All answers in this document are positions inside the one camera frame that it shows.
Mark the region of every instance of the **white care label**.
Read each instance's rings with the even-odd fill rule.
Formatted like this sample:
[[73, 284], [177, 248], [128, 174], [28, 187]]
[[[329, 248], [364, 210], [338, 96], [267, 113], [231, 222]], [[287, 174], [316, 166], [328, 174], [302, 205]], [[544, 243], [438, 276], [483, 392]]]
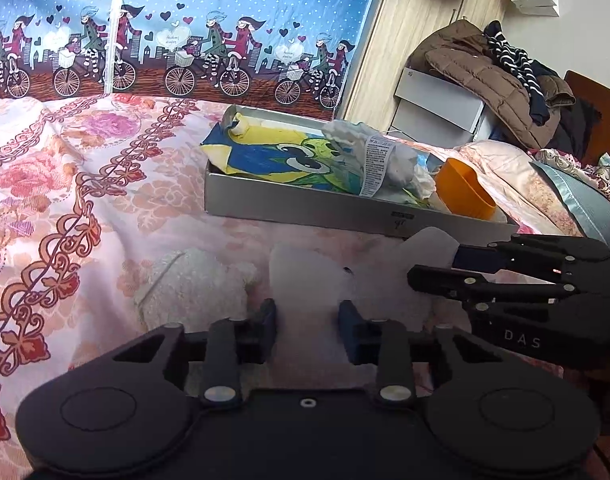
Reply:
[[396, 142], [374, 135], [365, 142], [365, 164], [363, 165], [363, 187], [360, 196], [371, 198], [381, 189], [389, 156]]

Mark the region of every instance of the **gray storage box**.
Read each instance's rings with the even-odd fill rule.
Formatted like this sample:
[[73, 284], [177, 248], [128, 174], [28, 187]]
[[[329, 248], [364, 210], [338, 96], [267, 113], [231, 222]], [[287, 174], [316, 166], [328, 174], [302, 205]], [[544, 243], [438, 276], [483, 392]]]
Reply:
[[[236, 112], [307, 132], [316, 126], [320, 130], [324, 124], [322, 121], [280, 112], [233, 105], [223, 117], [223, 128], [231, 124]], [[205, 173], [205, 211], [216, 216], [345, 229], [402, 238], [434, 226], [462, 244], [477, 246], [509, 240], [518, 230], [513, 222], [501, 224], [373, 198], [229, 176], [211, 164], [208, 164]]]

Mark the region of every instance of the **orange cup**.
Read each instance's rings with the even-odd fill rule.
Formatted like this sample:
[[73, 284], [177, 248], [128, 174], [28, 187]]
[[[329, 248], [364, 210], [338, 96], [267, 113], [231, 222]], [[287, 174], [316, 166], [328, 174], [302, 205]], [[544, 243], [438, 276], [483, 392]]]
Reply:
[[434, 180], [436, 193], [452, 213], [482, 220], [492, 218], [496, 202], [464, 162], [448, 158]]

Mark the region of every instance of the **cartoon print fabric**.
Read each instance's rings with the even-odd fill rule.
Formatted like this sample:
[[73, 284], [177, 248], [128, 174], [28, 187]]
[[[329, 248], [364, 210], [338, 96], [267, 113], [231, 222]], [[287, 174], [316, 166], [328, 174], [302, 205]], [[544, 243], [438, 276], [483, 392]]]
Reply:
[[112, 0], [0, 0], [0, 97], [129, 91], [330, 119], [371, 3], [114, 1], [115, 23]]

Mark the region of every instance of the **metal bolt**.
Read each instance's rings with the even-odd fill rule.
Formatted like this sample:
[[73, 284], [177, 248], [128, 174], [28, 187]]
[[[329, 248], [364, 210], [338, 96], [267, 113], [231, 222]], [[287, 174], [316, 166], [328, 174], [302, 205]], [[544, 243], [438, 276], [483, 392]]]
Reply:
[[383, 399], [390, 400], [391, 402], [403, 402], [412, 396], [412, 392], [410, 392], [409, 388], [399, 386], [398, 384], [385, 386], [381, 389], [379, 394]]
[[211, 402], [228, 402], [236, 397], [236, 391], [229, 386], [212, 386], [205, 391], [205, 399]]
[[316, 400], [315, 399], [302, 399], [301, 400], [301, 408], [315, 408]]

